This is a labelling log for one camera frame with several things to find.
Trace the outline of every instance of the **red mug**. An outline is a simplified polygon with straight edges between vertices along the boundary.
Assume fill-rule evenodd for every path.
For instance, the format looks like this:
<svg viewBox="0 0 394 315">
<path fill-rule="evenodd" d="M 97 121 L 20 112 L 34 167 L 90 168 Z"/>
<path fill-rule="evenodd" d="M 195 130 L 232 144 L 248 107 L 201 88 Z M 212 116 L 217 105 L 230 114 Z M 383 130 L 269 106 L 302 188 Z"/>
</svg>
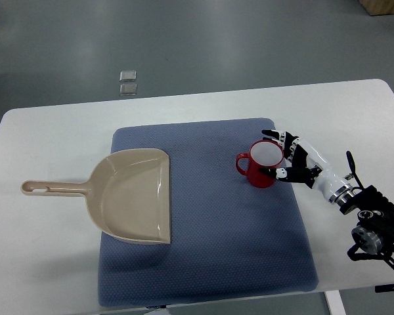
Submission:
<svg viewBox="0 0 394 315">
<path fill-rule="evenodd" d="M 278 168 L 283 161 L 283 149 L 275 141 L 260 140 L 254 143 L 249 153 L 239 153 L 236 156 L 236 169 L 239 173 L 247 176 L 248 182 L 257 188 L 267 188 L 273 185 L 275 178 L 267 176 L 259 171 L 260 167 Z M 240 159 L 248 159 L 248 168 L 243 170 L 238 162 Z"/>
</svg>

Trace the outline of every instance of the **mug rim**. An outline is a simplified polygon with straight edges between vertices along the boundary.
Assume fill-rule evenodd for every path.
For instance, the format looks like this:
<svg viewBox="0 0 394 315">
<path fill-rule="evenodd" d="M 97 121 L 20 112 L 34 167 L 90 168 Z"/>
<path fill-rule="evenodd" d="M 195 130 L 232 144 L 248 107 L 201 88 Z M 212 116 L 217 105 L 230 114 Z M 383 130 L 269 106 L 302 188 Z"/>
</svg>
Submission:
<svg viewBox="0 0 394 315">
<path fill-rule="evenodd" d="M 258 163 L 258 162 L 253 158 L 253 156 L 251 155 L 251 150 L 252 150 L 252 148 L 253 148 L 257 143 L 260 143 L 260 142 L 270 142 L 270 143 L 273 143 L 273 144 L 275 144 L 275 145 L 280 149 L 280 152 L 282 153 L 282 157 L 280 158 L 280 161 L 279 161 L 278 163 L 274 164 L 274 165 L 269 165 L 269 167 L 278 167 L 278 166 L 283 162 L 283 159 L 284 159 L 284 151 L 283 151 L 282 146 L 279 145 L 279 143 L 276 142 L 276 141 L 274 141 L 274 140 L 262 139 L 262 140 L 258 140 L 258 141 L 256 141 L 256 142 L 254 142 L 254 143 L 251 145 L 251 148 L 250 148 L 250 150 L 249 150 L 249 152 L 248 152 L 248 155 L 249 155 L 250 159 L 252 159 L 252 160 L 253 160 L 254 162 L 256 162 L 257 164 L 262 165 L 262 164 Z"/>
</svg>

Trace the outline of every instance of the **mug handle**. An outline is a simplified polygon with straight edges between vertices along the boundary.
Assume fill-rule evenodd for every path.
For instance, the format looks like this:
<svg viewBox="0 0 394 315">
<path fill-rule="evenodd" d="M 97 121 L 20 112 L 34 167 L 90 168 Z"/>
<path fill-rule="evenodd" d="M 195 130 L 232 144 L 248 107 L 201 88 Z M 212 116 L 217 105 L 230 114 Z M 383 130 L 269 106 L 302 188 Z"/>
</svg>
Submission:
<svg viewBox="0 0 394 315">
<path fill-rule="evenodd" d="M 238 170 L 239 173 L 243 174 L 244 176 L 247 176 L 248 171 L 244 171 L 243 169 L 241 169 L 241 167 L 238 165 L 238 162 L 240 159 L 248 159 L 248 158 L 249 158 L 248 153 L 239 153 L 236 156 L 236 161 L 235 161 L 236 169 Z"/>
</svg>

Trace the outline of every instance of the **robot finger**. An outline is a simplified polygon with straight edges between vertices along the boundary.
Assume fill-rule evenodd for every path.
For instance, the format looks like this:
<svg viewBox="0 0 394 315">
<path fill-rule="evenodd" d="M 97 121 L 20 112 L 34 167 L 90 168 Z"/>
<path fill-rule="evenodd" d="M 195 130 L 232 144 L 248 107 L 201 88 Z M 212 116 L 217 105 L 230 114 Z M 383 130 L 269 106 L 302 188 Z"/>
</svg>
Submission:
<svg viewBox="0 0 394 315">
<path fill-rule="evenodd" d="M 279 169 L 260 167 L 259 171 L 282 182 L 301 182 L 306 184 L 311 182 L 314 176 L 310 169 L 304 167 L 282 167 Z"/>
</svg>

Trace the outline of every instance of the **dustpan handle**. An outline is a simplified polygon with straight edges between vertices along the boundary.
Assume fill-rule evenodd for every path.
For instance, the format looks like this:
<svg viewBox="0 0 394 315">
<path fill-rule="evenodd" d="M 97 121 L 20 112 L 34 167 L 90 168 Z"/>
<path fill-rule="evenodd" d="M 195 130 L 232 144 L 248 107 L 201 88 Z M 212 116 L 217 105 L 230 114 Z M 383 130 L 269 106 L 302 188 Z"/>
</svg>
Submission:
<svg viewBox="0 0 394 315">
<path fill-rule="evenodd" d="M 29 196 L 85 196 L 90 191 L 88 182 L 78 184 L 36 180 L 27 180 L 21 185 L 20 189 L 25 195 Z"/>
</svg>

